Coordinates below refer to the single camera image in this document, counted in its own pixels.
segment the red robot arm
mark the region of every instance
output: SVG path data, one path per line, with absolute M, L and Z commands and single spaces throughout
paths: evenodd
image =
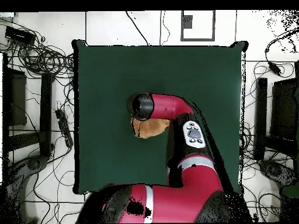
M 221 182 L 193 109 L 180 97 L 150 93 L 130 97 L 127 106 L 139 120 L 171 120 L 167 185 L 115 185 L 93 193 L 78 223 L 228 222 Z M 90 220 L 95 205 L 98 217 Z

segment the black stand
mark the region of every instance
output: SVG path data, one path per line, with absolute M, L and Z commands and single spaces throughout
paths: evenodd
M 0 206 L 1 223 L 27 223 L 20 213 L 21 189 L 31 175 L 42 171 L 47 166 L 51 151 L 54 149 L 51 144 L 51 102 L 54 79 L 49 73 L 41 76 L 40 131 L 9 137 L 9 151 L 39 143 L 40 154 L 15 163 L 4 173 L 6 174 L 4 177 L 8 179 L 4 180 L 6 196 Z

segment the green mat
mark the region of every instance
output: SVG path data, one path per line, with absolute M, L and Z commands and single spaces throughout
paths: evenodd
M 241 54 L 245 42 L 231 47 L 85 46 L 72 43 L 75 76 L 75 186 L 82 194 L 109 183 L 166 183 L 167 132 L 133 135 L 126 100 L 135 92 L 177 95 L 201 109 L 240 192 L 239 120 Z

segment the cable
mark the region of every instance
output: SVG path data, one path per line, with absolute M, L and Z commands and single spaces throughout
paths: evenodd
M 293 73 L 294 73 L 294 66 L 293 66 L 292 64 L 289 64 L 289 63 L 283 63 L 283 64 L 276 64 L 275 66 L 273 66 L 273 64 L 271 64 L 271 62 L 269 62 L 268 60 L 267 60 L 267 62 L 268 62 L 268 64 L 269 64 L 269 68 L 266 67 L 266 66 L 264 66 L 264 65 L 260 65 L 260 63 L 261 63 L 261 61 L 260 61 L 260 62 L 258 62 L 258 63 L 255 65 L 255 67 L 254 67 L 254 69 L 253 69 L 253 74 L 254 74 L 254 79 L 255 79 L 255 80 L 252 82 L 251 87 L 250 87 L 250 90 L 249 90 L 249 93 L 247 93 L 247 94 L 245 95 L 245 97 L 251 96 L 255 101 L 253 101 L 253 102 L 247 104 L 247 105 L 245 106 L 245 109 L 246 109 L 247 107 L 253 105 L 254 103 L 256 103 L 256 97 L 253 95 L 253 93 L 254 93 L 255 90 L 256 90 L 256 83 L 257 83 L 258 79 L 261 78 L 264 74 L 266 74 L 266 73 L 272 71 L 272 72 L 274 72 L 276 75 L 278 75 L 278 76 L 280 76 L 280 77 L 282 77 L 282 78 L 288 78 L 288 77 L 290 77 L 291 75 L 293 75 Z M 291 71 L 291 74 L 290 74 L 290 75 L 286 75 L 286 76 L 284 76 L 285 71 L 286 71 L 286 69 L 284 68 L 284 65 L 291 65 L 291 66 L 292 66 L 292 71 Z M 263 70 L 262 72 L 257 72 L 257 70 L 258 70 L 258 69 L 261 69 L 261 68 L 263 68 L 264 70 Z M 253 142 L 254 135 L 251 134 L 251 130 L 252 130 L 252 128 L 253 128 L 254 126 L 251 127 L 247 122 L 244 122 L 244 124 L 247 124 L 248 127 L 245 127 L 245 126 L 242 127 L 242 124 L 241 124 L 241 127 L 240 127 L 240 132 L 241 132 L 240 139 L 243 140 L 244 145 L 243 145 L 242 148 L 240 148 L 240 151 L 243 153 L 244 158 L 245 158 L 246 160 L 248 160 L 248 161 L 247 161 L 247 162 L 244 162 L 244 164 L 243 164 L 243 168 L 242 168 L 242 170 L 241 170 L 241 178 L 242 178 L 242 180 L 241 180 L 241 186 L 243 186 L 244 188 L 246 188 L 252 195 L 254 195 L 254 193 L 253 193 L 249 188 L 245 187 L 245 186 L 242 184 L 242 181 L 244 181 L 244 180 L 250 180 L 250 179 L 254 178 L 255 175 L 256 175 L 256 171 L 259 171 L 259 172 L 260 172 L 259 169 L 253 167 L 254 165 L 257 164 L 257 161 L 255 161 L 255 160 L 252 159 L 252 157 L 253 157 L 252 147 L 254 146 L 254 142 Z M 287 157 L 286 157 L 285 159 L 275 159 L 276 156 L 279 154 L 276 150 L 264 149 L 263 151 L 265 151 L 265 152 L 273 152 L 273 154 L 270 156 L 269 160 L 273 160 L 273 161 L 275 161 L 275 162 L 279 162 L 279 161 L 282 161 L 282 160 L 283 160 L 284 162 L 287 161 Z M 253 176 L 248 177 L 248 178 L 243 178 L 243 177 L 242 177 L 242 173 L 245 172 L 245 171 L 247 171 L 247 170 L 249 170 L 249 169 L 254 169 L 254 174 L 253 174 Z M 264 217 L 265 214 L 263 214 L 263 212 L 262 212 L 262 208 L 265 209 L 265 210 L 266 210 L 266 213 L 268 213 L 268 214 L 269 214 L 269 213 L 272 213 L 272 214 L 274 214 L 275 216 L 279 216 L 279 213 L 278 213 L 276 207 L 274 207 L 273 205 L 271 205 L 271 206 L 270 206 L 271 211 L 269 211 L 268 209 L 266 209 L 266 207 L 264 207 L 264 206 L 260 203 L 260 199 L 261 199 L 262 197 L 264 197 L 265 195 L 272 195 L 272 194 L 263 194 L 262 196 L 259 197 L 259 199 L 257 199 L 257 197 L 254 195 L 254 197 L 255 197 L 254 203 L 255 203 L 256 213 L 253 214 L 253 219 L 254 219 L 255 222 L 258 221 L 258 212 L 260 213 L 260 215 L 261 215 L 261 217 L 262 217 L 262 220 L 263 220 L 264 222 L 266 221 L 266 220 L 265 220 L 265 217 Z
M 22 25 L 14 23 L 14 22 L 13 22 L 13 24 L 17 25 L 19 27 L 18 29 L 20 29 L 20 30 L 25 30 L 29 33 L 33 33 L 36 36 L 36 40 L 34 42 L 34 45 L 21 45 L 21 44 L 18 44 L 16 42 L 14 42 L 13 40 L 8 40 L 7 45 L 0 44 L 1 46 L 4 47 L 4 49 L 1 49 L 1 50 L 2 51 L 4 50 L 4 52 L 9 53 L 9 57 L 10 57 L 9 65 L 19 68 L 20 71 L 25 70 L 27 72 L 27 74 L 29 75 L 29 76 L 26 76 L 26 77 L 29 78 L 29 79 L 39 79 L 40 80 L 42 73 L 51 73 L 52 75 L 54 75 L 55 76 L 55 81 L 57 81 L 63 87 L 63 92 L 64 92 L 64 96 L 65 96 L 65 101 L 64 101 L 63 104 L 60 104 L 60 108 L 58 108 L 58 102 L 57 102 L 57 109 L 62 110 L 64 112 L 67 120 L 69 120 L 69 115 L 65 113 L 65 110 L 67 109 L 67 107 L 69 107 L 69 109 L 71 110 L 71 113 L 74 114 L 74 111 L 71 108 L 71 106 L 74 106 L 74 104 L 73 104 L 72 100 L 70 99 L 70 94 L 73 90 L 73 85 L 74 85 L 74 83 L 73 83 L 73 81 L 74 81 L 74 59 L 73 59 L 73 54 L 66 55 L 65 52 L 62 49 L 60 49 L 58 47 L 55 47 L 53 45 L 45 46 L 45 45 L 42 44 L 45 41 L 45 38 L 39 32 L 30 30 L 30 29 L 28 29 L 28 28 L 26 28 Z M 14 58 L 18 58 L 18 60 L 20 61 L 20 65 L 15 65 L 13 63 Z M 62 83 L 61 79 L 67 79 L 68 82 L 67 83 Z M 25 85 L 25 88 L 32 95 L 41 96 L 39 93 L 31 92 L 26 87 L 26 85 Z M 39 101 L 35 97 L 31 97 L 29 99 L 26 99 L 26 101 L 29 101 L 29 100 L 35 100 L 35 102 L 40 105 Z M 21 109 L 22 111 L 25 112 L 25 114 L 28 116 L 28 118 L 31 122 L 31 125 L 33 126 L 34 131 L 38 135 L 38 133 L 36 131 L 36 128 L 33 125 L 33 121 L 31 120 L 28 113 L 24 109 L 20 108 L 19 106 L 15 105 L 15 107 L 17 107 L 17 108 L 19 108 L 19 109 Z M 57 138 L 57 140 L 55 141 L 54 154 L 55 154 L 55 149 L 56 149 L 56 143 L 57 143 L 58 139 L 60 139 L 60 138 L 62 138 L 62 137 Z M 34 187 L 31 190 L 31 192 L 33 191 L 37 198 L 39 198 L 40 200 L 42 200 L 43 202 L 45 202 L 49 205 L 48 212 L 43 217 L 41 223 L 44 222 L 46 216 L 48 215 L 48 213 L 50 211 L 50 204 L 46 200 L 42 199 L 42 197 L 38 196 L 36 194 L 35 190 L 41 183 L 43 183 L 47 178 L 49 178 L 49 176 L 52 173 L 54 173 L 54 175 L 55 175 L 55 177 L 58 181 L 58 188 L 57 189 L 59 189 L 60 184 L 62 184 L 64 186 L 72 186 L 72 185 L 67 185 L 67 184 L 62 183 L 61 180 L 59 180 L 57 178 L 57 175 L 55 173 L 55 170 L 57 169 L 57 167 L 61 164 L 64 157 L 67 154 L 70 153 L 70 151 L 71 151 L 71 149 L 68 149 L 65 154 L 63 154 L 59 157 L 55 157 L 55 155 L 54 155 L 53 159 L 48 162 L 48 164 L 53 163 L 53 171 L 43 181 L 41 181 L 38 184 L 37 184 L 37 182 L 38 182 L 38 178 L 37 178 L 37 180 L 34 184 Z M 28 159 L 28 157 L 12 164 L 13 170 L 11 170 L 11 173 L 14 172 L 15 169 L 19 169 L 22 166 L 26 165 L 26 160 Z M 60 160 L 59 164 L 56 165 L 56 167 L 54 167 L 54 161 L 56 161 L 58 159 L 61 159 L 61 160 Z M 59 208 L 60 208 L 59 205 L 55 207 L 53 217 L 55 217 L 57 222 L 60 223 L 65 216 L 63 216 L 60 221 L 58 220 L 58 218 L 59 218 L 58 217 Z
M 47 213 L 45 214 L 44 218 L 43 218 L 43 219 L 41 220 L 41 222 L 40 222 L 40 224 L 43 224 L 44 219 L 46 218 L 46 216 L 48 215 L 48 213 L 49 213 L 49 211 L 50 211 L 50 209 L 51 209 L 51 205 L 50 205 L 46 200 L 44 200 L 43 198 L 41 198 L 40 196 L 38 196 L 37 193 L 35 192 L 35 188 L 36 188 L 36 184 L 37 184 L 37 181 L 38 181 L 38 180 L 39 180 L 39 173 L 37 173 L 36 181 L 35 181 L 35 184 L 34 184 L 34 186 L 33 186 L 33 192 L 34 192 L 34 194 L 35 194 L 35 196 L 36 196 L 37 198 L 39 198 L 40 200 L 44 201 L 44 202 L 45 202 L 46 204 L 48 204 L 48 206 L 49 206 L 49 209 L 48 209 Z
M 131 16 L 128 14 L 128 12 L 126 11 L 127 16 L 130 18 L 130 20 L 132 21 L 133 25 L 135 26 L 135 28 L 137 29 L 137 31 L 140 33 L 140 35 L 142 36 L 142 38 L 145 40 L 145 42 L 147 43 L 147 46 L 149 46 L 146 38 L 143 36 L 143 34 L 140 32 L 139 28 L 136 26 L 135 22 L 133 21 L 133 19 L 131 18 Z
M 292 36 L 292 35 L 294 35 L 294 34 L 296 34 L 296 33 L 298 33 L 298 32 L 299 32 L 299 28 L 298 28 L 298 27 L 295 28 L 295 29 L 289 30 L 289 31 L 285 31 L 284 33 L 280 34 L 277 38 L 275 38 L 274 40 L 272 40 L 272 41 L 267 45 L 267 47 L 266 47 L 266 49 L 265 49 L 265 57 L 266 57 L 266 60 L 267 60 L 267 62 L 268 62 L 268 64 L 269 64 L 269 68 L 271 69 L 271 71 L 272 71 L 274 74 L 276 74 L 276 75 L 278 75 L 278 76 L 280 76 L 280 77 L 282 77 L 282 78 L 286 78 L 286 77 L 281 75 L 281 70 L 280 70 L 280 68 L 279 68 L 280 65 L 278 65 L 278 64 L 276 64 L 276 63 L 274 63 L 274 62 L 269 61 L 269 60 L 268 60 L 268 57 L 267 57 L 267 53 L 268 53 L 269 50 L 270 50 L 270 46 L 273 45 L 274 43 L 276 43 L 278 40 L 282 40 L 282 39 L 284 39 L 284 38 L 286 38 L 286 37 L 290 37 L 290 36 Z
M 267 214 L 267 215 L 265 215 L 265 214 L 263 214 L 263 212 L 262 212 L 262 207 L 261 207 L 261 204 L 260 204 L 260 200 L 264 197 L 264 196 L 266 196 L 266 195 L 271 195 L 272 197 L 276 197 L 277 199 L 279 199 L 280 200 L 280 197 L 278 197 L 277 195 L 275 195 L 275 194 L 273 194 L 273 193 L 265 193 L 265 194 L 262 194 L 260 197 L 259 197 L 259 200 L 258 200 L 258 205 L 259 205 L 259 212 L 260 212 L 260 215 L 261 215 L 261 217 L 262 217 L 262 219 L 263 219 L 263 221 L 264 222 L 266 222 L 266 219 L 264 218 L 264 216 L 268 216 L 269 214 Z M 275 215 L 276 217 L 280 217 L 280 214 L 279 214 L 279 212 L 273 212 L 273 209 L 275 209 L 275 210 L 277 210 L 277 207 L 274 207 L 273 205 L 271 205 L 271 210 L 272 211 L 269 211 L 268 209 L 266 209 L 265 207 L 263 207 L 265 210 L 266 210 L 266 212 L 268 213 L 268 212 L 270 212 L 270 213 L 272 213 L 273 215 Z
M 74 212 L 74 213 L 68 213 L 68 214 L 65 214 L 65 215 L 61 218 L 61 220 L 59 221 L 59 224 L 61 224 L 62 220 L 63 220 L 66 216 L 77 215 L 77 214 L 79 214 L 79 213 L 80 213 L 80 212 Z
M 163 26 L 164 26 L 164 28 L 166 28 L 167 29 L 167 31 L 168 31 L 168 37 L 167 37 L 167 39 L 161 44 L 161 46 L 165 43 L 165 42 L 167 42 L 168 41 L 168 38 L 169 38 L 169 36 L 171 35 L 171 33 L 170 33 L 170 31 L 169 31 L 169 29 L 165 26 L 165 24 L 164 24 L 164 17 L 165 17 L 165 12 L 166 11 L 164 11 L 164 15 L 163 15 L 163 21 L 162 21 L 162 23 L 163 23 Z

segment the wire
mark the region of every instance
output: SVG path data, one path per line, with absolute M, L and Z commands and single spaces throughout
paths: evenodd
M 282 40 L 284 38 L 287 38 L 287 37 L 290 37 L 296 33 L 299 32 L 299 28 L 296 27 L 295 29 L 292 29 L 292 30 L 289 30 L 289 31 L 285 31 L 284 33 L 278 35 L 277 38 L 275 38 L 274 40 L 272 40 L 266 47 L 265 49 L 265 57 L 266 57 L 266 60 L 269 64 L 269 68 L 273 71 L 273 73 L 275 73 L 276 75 L 282 77 L 282 78 L 288 78 L 289 76 L 283 76 L 281 75 L 281 70 L 279 67 L 281 67 L 282 64 L 276 64 L 274 62 L 271 62 L 268 60 L 268 57 L 267 57 L 267 53 L 269 52 L 270 50 L 270 46 L 273 45 L 274 43 L 276 43 L 277 41 L 279 40 Z M 291 65 L 293 67 L 293 71 L 292 71 L 292 74 L 294 73 L 294 66 L 290 63 L 284 63 L 284 65 Z
M 137 29 L 137 31 L 140 33 L 140 35 L 142 36 L 142 38 L 145 40 L 145 42 L 147 43 L 147 46 L 149 46 L 147 39 L 143 36 L 143 34 L 140 32 L 139 28 L 136 26 L 135 22 L 133 21 L 133 19 L 131 18 L 131 16 L 128 14 L 128 12 L 126 11 L 127 16 L 130 18 L 130 20 L 132 21 L 133 25 L 135 26 L 135 28 Z
M 37 184 L 37 181 L 38 181 L 38 180 L 39 180 L 39 173 L 37 173 L 36 181 L 35 181 L 35 184 L 34 184 L 34 186 L 33 186 L 33 192 L 34 192 L 34 194 L 35 194 L 35 196 L 36 196 L 37 198 L 39 198 L 40 200 L 42 200 L 43 202 L 45 202 L 45 203 L 48 204 L 48 206 L 49 206 L 49 209 L 48 209 L 47 213 L 45 214 L 44 218 L 43 218 L 43 219 L 41 220 L 41 222 L 40 222 L 40 224 L 43 224 L 44 219 L 46 218 L 46 216 L 48 215 L 48 213 L 49 213 L 49 211 L 50 211 L 50 209 L 51 209 L 51 205 L 50 205 L 46 200 L 44 200 L 42 197 L 38 196 L 37 193 L 35 192 L 35 188 L 36 188 L 36 184 Z
M 63 92 L 64 92 L 64 96 L 65 96 L 64 103 L 63 104 L 60 103 L 59 107 L 58 107 L 58 102 L 59 101 L 57 101 L 57 109 L 62 110 L 64 112 L 67 120 L 69 120 L 69 115 L 66 114 L 65 111 L 69 108 L 70 111 L 71 111 L 71 114 L 74 114 L 74 111 L 72 110 L 72 107 L 71 107 L 71 106 L 74 106 L 74 103 L 72 102 L 72 99 L 70 98 L 71 92 L 73 91 L 72 86 L 74 84 L 73 83 L 73 81 L 74 81 L 74 58 L 73 58 L 73 54 L 66 55 L 65 52 L 62 49 L 58 48 L 58 47 L 55 47 L 53 45 L 44 45 L 42 43 L 45 41 L 45 38 L 39 32 L 30 30 L 30 29 L 28 29 L 28 28 L 26 28 L 22 25 L 19 25 L 17 23 L 9 22 L 9 24 L 11 24 L 11 23 L 17 25 L 19 30 L 25 30 L 29 33 L 34 34 L 36 39 L 35 39 L 33 45 L 21 45 L 21 44 L 16 43 L 12 40 L 8 40 L 7 44 L 0 44 L 3 47 L 3 48 L 1 48 L 1 51 L 4 51 L 4 52 L 8 53 L 8 55 L 10 57 L 9 65 L 12 66 L 12 67 L 18 68 L 20 71 L 25 70 L 25 72 L 27 72 L 26 77 L 28 79 L 39 79 L 40 80 L 41 75 L 43 73 L 51 73 L 53 76 L 55 76 L 55 82 L 58 82 L 59 85 L 61 85 L 63 87 Z M 15 63 L 13 63 L 14 58 L 17 58 L 19 60 L 19 62 L 20 62 L 19 65 L 16 65 Z M 66 79 L 66 80 L 68 80 L 68 82 L 67 83 L 62 83 L 61 82 L 62 79 Z M 26 85 L 25 85 L 25 88 L 32 95 L 36 95 L 36 96 L 39 96 L 39 97 L 41 96 L 39 93 L 33 93 L 32 91 L 30 91 L 27 88 Z M 30 101 L 30 100 L 34 100 L 37 104 L 40 105 L 37 98 L 30 97 L 29 99 L 26 99 L 26 101 Z M 28 118 L 31 122 L 31 125 L 33 126 L 33 129 L 34 129 L 35 133 L 38 135 L 38 133 L 36 131 L 36 127 L 34 126 L 33 121 L 31 120 L 28 113 L 24 109 L 20 108 L 19 106 L 16 106 L 15 104 L 14 104 L 14 106 L 25 112 L 25 114 L 28 116 Z M 59 157 L 55 157 L 56 143 L 60 138 L 62 138 L 62 136 L 58 137 L 55 141 L 54 155 L 53 155 L 52 160 L 47 162 L 48 164 L 53 163 L 53 171 L 43 181 L 41 181 L 39 183 L 38 183 L 39 174 L 37 174 L 37 180 L 34 184 L 33 189 L 25 196 L 25 198 L 26 198 L 31 192 L 34 192 L 34 194 L 36 195 L 37 198 L 42 200 L 44 203 L 47 203 L 47 205 L 49 206 L 48 212 L 43 217 L 41 223 L 44 222 L 46 216 L 48 215 L 48 213 L 50 211 L 50 204 L 45 199 L 42 199 L 41 196 L 36 194 L 36 188 L 39 185 L 41 185 L 47 178 L 49 178 L 49 176 L 53 173 L 54 173 L 54 175 L 55 175 L 55 177 L 58 181 L 57 190 L 59 189 L 60 184 L 63 185 L 63 186 L 72 186 L 72 185 L 62 183 L 61 182 L 62 178 L 59 180 L 57 178 L 56 173 L 55 173 L 55 170 L 61 164 L 64 157 L 67 154 L 69 154 L 70 151 L 71 151 L 71 149 L 68 149 L 63 155 L 61 155 Z M 10 174 L 15 172 L 16 169 L 20 169 L 22 166 L 25 166 L 26 165 L 26 160 L 28 160 L 30 154 L 32 152 L 34 152 L 35 150 L 31 151 L 28 154 L 27 158 L 22 159 L 22 160 L 20 160 L 16 163 L 12 163 L 12 166 L 11 166 L 11 169 L 10 169 L 10 172 L 11 172 Z M 61 159 L 61 160 L 60 160 L 59 164 L 54 167 L 54 161 L 56 161 L 58 159 Z M 57 222 L 61 223 L 62 219 L 64 219 L 65 216 L 63 216 L 61 220 L 58 220 L 59 219 L 59 217 L 58 217 L 59 209 L 60 209 L 59 205 L 54 208 L 54 216 L 52 218 L 56 218 Z
M 63 220 L 66 216 L 77 215 L 77 214 L 79 214 L 79 213 L 80 213 L 80 212 L 74 212 L 74 213 L 68 213 L 68 214 L 65 214 L 65 215 L 61 218 L 61 220 L 59 221 L 59 224 L 61 224 L 62 220 Z
M 262 217 L 262 219 L 263 219 L 264 222 L 266 222 L 266 219 L 265 219 L 264 216 L 268 216 L 268 215 L 269 215 L 269 214 L 268 214 L 269 212 L 272 213 L 274 216 L 276 216 L 276 217 L 278 217 L 278 218 L 280 217 L 280 214 L 279 214 L 279 212 L 277 211 L 277 207 L 274 207 L 273 205 L 271 205 L 270 208 L 271 208 L 272 211 L 268 210 L 268 209 L 265 208 L 265 207 L 261 207 L 260 200 L 261 200 L 264 196 L 267 196 L 267 195 L 271 195 L 272 197 L 276 197 L 278 200 L 280 200 L 280 197 L 278 197 L 277 195 L 275 195 L 275 194 L 273 194 L 273 193 L 265 193 L 265 194 L 262 194 L 262 195 L 259 197 L 259 200 L 258 200 L 259 212 L 260 212 L 260 215 L 261 215 L 261 217 Z M 263 212 L 262 212 L 262 208 L 266 210 L 267 215 L 263 214 Z
M 256 216 L 258 215 L 258 208 L 257 208 L 257 198 L 256 198 L 256 196 L 255 196 L 255 194 L 250 190 L 250 189 L 248 189 L 246 186 L 244 186 L 243 185 L 243 187 L 245 188 L 245 189 L 247 189 L 254 197 L 255 197 L 255 209 L 256 209 Z
M 163 21 L 162 21 L 162 23 L 163 23 L 163 26 L 164 26 L 164 28 L 166 28 L 167 29 L 167 31 L 168 31 L 168 37 L 167 37 L 167 39 L 161 44 L 161 45 L 163 45 L 165 42 L 167 42 L 168 41 L 168 38 L 169 38 L 169 36 L 171 35 L 171 33 L 170 33 L 170 31 L 169 31 L 169 29 L 165 26 L 165 24 L 164 24 L 164 17 L 165 17 L 165 12 L 166 11 L 164 11 L 164 15 L 163 15 Z

